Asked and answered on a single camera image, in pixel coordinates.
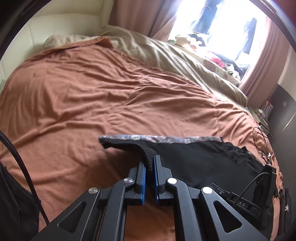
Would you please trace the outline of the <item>orange-brown bed blanket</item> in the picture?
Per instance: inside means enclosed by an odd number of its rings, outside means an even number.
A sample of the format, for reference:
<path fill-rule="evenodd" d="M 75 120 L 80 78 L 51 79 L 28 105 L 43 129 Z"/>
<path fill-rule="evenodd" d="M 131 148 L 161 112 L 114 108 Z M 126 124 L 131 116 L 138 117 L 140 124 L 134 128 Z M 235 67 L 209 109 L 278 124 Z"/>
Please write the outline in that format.
<path fill-rule="evenodd" d="M 246 96 L 203 66 L 204 81 L 177 75 L 169 46 L 100 39 L 24 62 L 1 93 L 1 130 L 29 170 L 48 218 L 90 186 L 107 187 L 132 165 L 100 135 L 215 135 L 254 152 Z"/>

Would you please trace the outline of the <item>hanging dark garment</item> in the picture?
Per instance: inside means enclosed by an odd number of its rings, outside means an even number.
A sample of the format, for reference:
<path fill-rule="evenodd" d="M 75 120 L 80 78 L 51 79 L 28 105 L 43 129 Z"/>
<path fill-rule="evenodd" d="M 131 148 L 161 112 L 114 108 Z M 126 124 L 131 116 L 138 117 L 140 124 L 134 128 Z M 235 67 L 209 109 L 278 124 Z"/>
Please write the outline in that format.
<path fill-rule="evenodd" d="M 251 21 L 247 22 L 244 26 L 244 32 L 247 34 L 246 41 L 243 47 L 243 53 L 249 54 L 254 39 L 257 19 L 252 18 Z"/>
<path fill-rule="evenodd" d="M 217 6 L 222 3 L 221 0 L 208 0 L 203 7 L 202 14 L 193 27 L 193 32 L 208 34 L 212 21 L 217 13 Z"/>

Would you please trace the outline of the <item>pink curtain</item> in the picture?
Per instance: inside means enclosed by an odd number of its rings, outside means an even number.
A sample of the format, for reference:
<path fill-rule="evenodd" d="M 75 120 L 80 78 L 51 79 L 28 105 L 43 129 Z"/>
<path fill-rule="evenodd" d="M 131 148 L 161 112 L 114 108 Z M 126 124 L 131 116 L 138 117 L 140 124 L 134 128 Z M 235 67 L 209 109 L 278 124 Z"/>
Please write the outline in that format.
<path fill-rule="evenodd" d="M 174 0 L 114 1 L 108 24 L 166 42 L 180 3 Z"/>
<path fill-rule="evenodd" d="M 251 64 L 239 88 L 248 99 L 247 105 L 259 108 L 280 79 L 290 43 L 269 17 L 255 31 L 254 41 L 250 50 Z"/>

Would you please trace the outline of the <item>cream leather headboard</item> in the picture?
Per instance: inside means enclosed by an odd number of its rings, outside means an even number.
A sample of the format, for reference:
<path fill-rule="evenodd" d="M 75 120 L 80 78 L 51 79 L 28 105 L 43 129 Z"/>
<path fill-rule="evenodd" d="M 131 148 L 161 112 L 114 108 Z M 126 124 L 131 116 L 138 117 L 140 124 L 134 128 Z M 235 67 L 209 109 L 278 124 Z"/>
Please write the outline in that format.
<path fill-rule="evenodd" d="M 96 36 L 109 21 L 113 1 L 24 1 L 1 23 L 1 87 L 52 35 Z"/>

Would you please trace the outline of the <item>folded black shirt left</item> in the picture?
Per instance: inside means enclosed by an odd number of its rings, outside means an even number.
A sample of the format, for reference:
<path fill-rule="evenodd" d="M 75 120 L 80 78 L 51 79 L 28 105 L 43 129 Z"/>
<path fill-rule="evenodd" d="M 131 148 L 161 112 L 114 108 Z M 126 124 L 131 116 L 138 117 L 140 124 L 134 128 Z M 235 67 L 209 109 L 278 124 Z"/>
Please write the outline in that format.
<path fill-rule="evenodd" d="M 39 230 L 39 207 L 1 165 L 1 240 L 31 240 Z"/>

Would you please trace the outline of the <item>black t-shirt patterned shoulders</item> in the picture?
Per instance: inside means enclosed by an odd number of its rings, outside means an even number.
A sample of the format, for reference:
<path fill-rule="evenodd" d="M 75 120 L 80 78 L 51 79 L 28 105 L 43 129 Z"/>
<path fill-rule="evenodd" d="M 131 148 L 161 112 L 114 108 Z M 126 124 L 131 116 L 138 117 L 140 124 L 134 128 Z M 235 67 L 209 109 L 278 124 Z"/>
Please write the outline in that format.
<path fill-rule="evenodd" d="M 209 184 L 239 194 L 264 167 L 248 149 L 224 142 L 221 137 L 169 137 L 153 135 L 100 136 L 104 148 L 142 152 L 152 170 L 155 155 L 173 177 L 197 189 Z"/>

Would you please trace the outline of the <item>pink curtain right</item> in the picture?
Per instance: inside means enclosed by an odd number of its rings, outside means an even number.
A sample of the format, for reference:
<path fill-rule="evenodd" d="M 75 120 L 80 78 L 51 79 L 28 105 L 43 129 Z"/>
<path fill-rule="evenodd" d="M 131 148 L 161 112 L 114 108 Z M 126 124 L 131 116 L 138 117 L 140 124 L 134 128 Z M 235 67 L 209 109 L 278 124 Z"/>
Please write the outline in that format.
<path fill-rule="evenodd" d="M 280 79 L 290 43 L 269 17 L 255 31 L 254 41 L 250 50 L 251 64 L 239 88 L 248 99 L 247 105 L 259 108 Z"/>

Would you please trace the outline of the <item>beige duvet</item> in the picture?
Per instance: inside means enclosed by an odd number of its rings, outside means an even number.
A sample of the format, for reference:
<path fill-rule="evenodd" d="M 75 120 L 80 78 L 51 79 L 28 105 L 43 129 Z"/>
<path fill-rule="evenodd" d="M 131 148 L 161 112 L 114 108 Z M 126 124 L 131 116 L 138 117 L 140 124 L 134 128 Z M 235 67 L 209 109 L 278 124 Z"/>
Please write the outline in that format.
<path fill-rule="evenodd" d="M 118 110 L 140 104 L 160 109 L 245 111 L 246 96 L 170 44 L 120 27 L 105 26 L 96 38 L 69 42 L 24 64 L 54 109 Z"/>

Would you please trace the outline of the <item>bear print pillow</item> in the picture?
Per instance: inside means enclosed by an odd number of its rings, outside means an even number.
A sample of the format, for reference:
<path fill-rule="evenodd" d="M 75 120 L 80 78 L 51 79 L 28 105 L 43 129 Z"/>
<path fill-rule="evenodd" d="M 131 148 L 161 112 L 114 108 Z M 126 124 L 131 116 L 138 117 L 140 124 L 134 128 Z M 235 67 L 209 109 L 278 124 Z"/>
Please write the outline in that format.
<path fill-rule="evenodd" d="M 208 51 L 203 39 L 196 40 L 196 38 L 190 36 L 177 35 L 173 40 L 175 47 L 193 56 L 208 70 L 228 80 L 237 87 L 240 85 L 241 79 L 239 73 L 234 68 L 229 68 L 227 63 L 223 62 L 220 57 Z"/>

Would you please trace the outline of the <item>hanging dark garment right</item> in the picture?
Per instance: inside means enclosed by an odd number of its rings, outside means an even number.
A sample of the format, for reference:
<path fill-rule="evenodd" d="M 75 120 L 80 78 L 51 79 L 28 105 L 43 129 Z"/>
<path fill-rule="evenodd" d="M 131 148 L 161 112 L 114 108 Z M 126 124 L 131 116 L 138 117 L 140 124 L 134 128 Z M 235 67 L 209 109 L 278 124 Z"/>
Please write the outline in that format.
<path fill-rule="evenodd" d="M 243 53 L 249 54 L 254 39 L 257 19 L 252 18 L 251 21 L 247 22 L 244 26 L 244 32 L 247 34 L 246 41 L 243 47 Z"/>

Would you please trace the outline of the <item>pink curtain left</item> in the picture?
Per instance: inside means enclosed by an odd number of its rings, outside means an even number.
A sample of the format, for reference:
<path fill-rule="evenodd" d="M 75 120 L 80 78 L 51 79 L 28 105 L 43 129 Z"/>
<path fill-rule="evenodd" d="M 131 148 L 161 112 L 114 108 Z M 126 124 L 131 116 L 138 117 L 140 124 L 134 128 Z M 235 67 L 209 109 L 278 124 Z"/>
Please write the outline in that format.
<path fill-rule="evenodd" d="M 166 42 L 180 3 L 174 0 L 114 1 L 108 24 Z"/>

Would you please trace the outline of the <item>hanging dark garment left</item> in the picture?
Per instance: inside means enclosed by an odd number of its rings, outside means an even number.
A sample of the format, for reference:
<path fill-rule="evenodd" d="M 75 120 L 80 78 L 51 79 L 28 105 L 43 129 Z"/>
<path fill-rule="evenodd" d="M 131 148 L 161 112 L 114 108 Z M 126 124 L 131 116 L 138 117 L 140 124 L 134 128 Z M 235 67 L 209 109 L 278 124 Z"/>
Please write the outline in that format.
<path fill-rule="evenodd" d="M 203 7 L 202 14 L 193 27 L 193 32 L 208 34 L 212 21 L 217 13 L 217 6 L 222 3 L 221 0 L 208 0 Z"/>

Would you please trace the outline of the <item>folded black printed shirt stack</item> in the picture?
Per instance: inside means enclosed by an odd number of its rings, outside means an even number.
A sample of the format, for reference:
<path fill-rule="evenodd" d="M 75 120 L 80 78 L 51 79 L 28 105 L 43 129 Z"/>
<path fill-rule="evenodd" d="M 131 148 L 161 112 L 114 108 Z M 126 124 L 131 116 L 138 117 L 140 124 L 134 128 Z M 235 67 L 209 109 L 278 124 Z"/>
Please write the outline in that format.
<path fill-rule="evenodd" d="M 280 217 L 278 235 L 285 234 L 292 224 L 292 199 L 288 188 L 281 189 L 280 197 Z"/>

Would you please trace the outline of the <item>white bedside cabinet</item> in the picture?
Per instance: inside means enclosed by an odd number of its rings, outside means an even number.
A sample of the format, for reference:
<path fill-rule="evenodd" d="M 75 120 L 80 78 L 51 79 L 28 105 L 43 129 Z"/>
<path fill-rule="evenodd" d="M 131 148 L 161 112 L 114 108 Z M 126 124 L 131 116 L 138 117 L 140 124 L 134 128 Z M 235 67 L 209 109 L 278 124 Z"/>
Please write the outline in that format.
<path fill-rule="evenodd" d="M 261 109 L 254 109 L 251 106 L 247 107 L 255 121 L 269 131 L 268 120 Z"/>

